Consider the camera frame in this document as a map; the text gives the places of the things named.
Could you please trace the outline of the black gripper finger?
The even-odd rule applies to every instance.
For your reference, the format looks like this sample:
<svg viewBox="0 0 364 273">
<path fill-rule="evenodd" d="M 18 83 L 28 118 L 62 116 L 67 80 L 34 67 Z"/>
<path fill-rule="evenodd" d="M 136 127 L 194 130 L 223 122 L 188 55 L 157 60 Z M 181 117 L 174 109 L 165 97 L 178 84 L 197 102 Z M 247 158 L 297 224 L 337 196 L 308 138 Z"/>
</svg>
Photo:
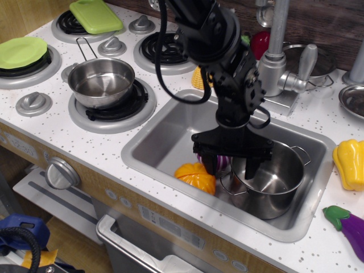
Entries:
<svg viewBox="0 0 364 273">
<path fill-rule="evenodd" d="M 263 162 L 262 159 L 258 158 L 248 158 L 246 159 L 246 168 L 245 168 L 245 179 L 250 180 L 253 179 L 260 164 Z"/>
<path fill-rule="evenodd" d="M 205 166 L 207 173 L 215 175 L 217 172 L 217 155 L 203 154 L 202 163 Z"/>
</svg>

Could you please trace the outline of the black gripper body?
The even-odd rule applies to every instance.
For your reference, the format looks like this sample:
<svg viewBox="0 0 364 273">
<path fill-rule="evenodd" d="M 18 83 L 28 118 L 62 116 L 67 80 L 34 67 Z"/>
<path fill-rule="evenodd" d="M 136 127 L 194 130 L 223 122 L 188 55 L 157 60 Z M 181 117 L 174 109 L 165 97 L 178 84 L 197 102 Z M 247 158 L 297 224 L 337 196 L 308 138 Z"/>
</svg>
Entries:
<svg viewBox="0 0 364 273">
<path fill-rule="evenodd" d="M 270 160 L 274 142 L 253 132 L 249 127 L 225 128 L 192 135 L 193 152 L 204 160 L 216 160 L 218 156 Z"/>
</svg>

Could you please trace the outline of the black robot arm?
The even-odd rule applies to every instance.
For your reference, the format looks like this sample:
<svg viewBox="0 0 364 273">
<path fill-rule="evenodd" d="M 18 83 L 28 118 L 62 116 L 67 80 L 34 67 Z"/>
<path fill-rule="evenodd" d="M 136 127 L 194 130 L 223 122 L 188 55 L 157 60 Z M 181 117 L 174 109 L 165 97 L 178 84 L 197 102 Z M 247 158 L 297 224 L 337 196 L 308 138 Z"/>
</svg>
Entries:
<svg viewBox="0 0 364 273">
<path fill-rule="evenodd" d="M 253 133 L 250 117 L 261 109 L 265 92 L 256 59 L 241 38 L 238 18 L 216 1 L 160 1 L 159 7 L 160 36 L 166 32 L 167 10 L 172 10 L 178 25 L 177 49 L 201 69 L 202 102 L 212 93 L 218 99 L 218 126 L 192 136 L 194 152 L 212 175 L 219 156 L 244 158 L 245 177 L 252 179 L 260 164 L 271 159 L 274 144 Z"/>
</svg>

